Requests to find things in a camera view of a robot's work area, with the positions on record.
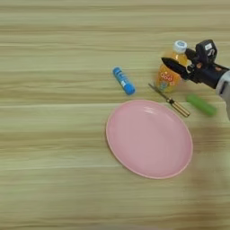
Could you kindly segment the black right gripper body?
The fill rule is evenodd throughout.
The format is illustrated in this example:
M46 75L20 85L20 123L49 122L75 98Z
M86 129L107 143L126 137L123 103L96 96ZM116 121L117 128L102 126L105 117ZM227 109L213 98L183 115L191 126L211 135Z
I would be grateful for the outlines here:
M216 89L217 83L223 74L229 71L229 68L220 66L215 62L205 64L197 57L190 59L191 65L187 67L188 79L196 84L206 84L207 86Z

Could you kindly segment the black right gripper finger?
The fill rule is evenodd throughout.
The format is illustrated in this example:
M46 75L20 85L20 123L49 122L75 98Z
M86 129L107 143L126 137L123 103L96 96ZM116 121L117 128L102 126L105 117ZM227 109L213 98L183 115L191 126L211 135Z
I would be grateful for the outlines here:
M190 78L190 74L187 71L187 67L181 65L178 61L170 57L163 57L163 63L170 68L173 72L177 73L181 76L182 79L188 80Z
M191 62L196 62L198 60L197 52L192 49L186 49L185 55Z

